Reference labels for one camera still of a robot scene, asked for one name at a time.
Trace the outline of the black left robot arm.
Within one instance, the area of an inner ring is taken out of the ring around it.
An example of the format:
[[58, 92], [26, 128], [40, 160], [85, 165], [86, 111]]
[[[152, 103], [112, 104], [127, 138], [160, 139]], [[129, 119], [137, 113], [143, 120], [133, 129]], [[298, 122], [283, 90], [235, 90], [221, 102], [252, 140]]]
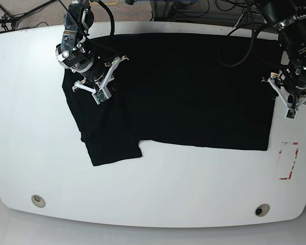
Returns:
[[306, 104], [306, 30], [302, 23], [306, 19], [306, 1], [253, 1], [252, 4], [263, 17], [264, 25], [252, 28], [248, 51], [240, 61], [221, 64], [225, 67], [242, 64], [252, 52], [259, 33], [273, 28], [289, 63], [277, 66], [280, 74], [270, 77], [267, 82], [286, 105], [287, 117], [293, 118], [298, 108]]

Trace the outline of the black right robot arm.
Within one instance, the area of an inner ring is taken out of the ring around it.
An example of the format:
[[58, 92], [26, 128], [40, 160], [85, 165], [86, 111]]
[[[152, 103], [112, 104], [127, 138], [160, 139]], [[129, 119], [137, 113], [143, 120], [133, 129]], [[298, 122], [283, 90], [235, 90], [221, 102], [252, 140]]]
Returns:
[[[91, 93], [99, 104], [111, 97], [108, 84], [114, 80], [114, 71], [120, 62], [128, 57], [120, 56], [116, 50], [95, 44], [89, 39], [89, 29], [94, 23], [91, 3], [92, 1], [72, 1], [69, 7], [61, 4], [66, 13], [63, 37], [56, 48], [56, 58], [65, 69], [84, 77], [74, 83], [72, 91], [85, 90]], [[114, 55], [103, 61], [92, 51], [94, 46], [111, 51]]]

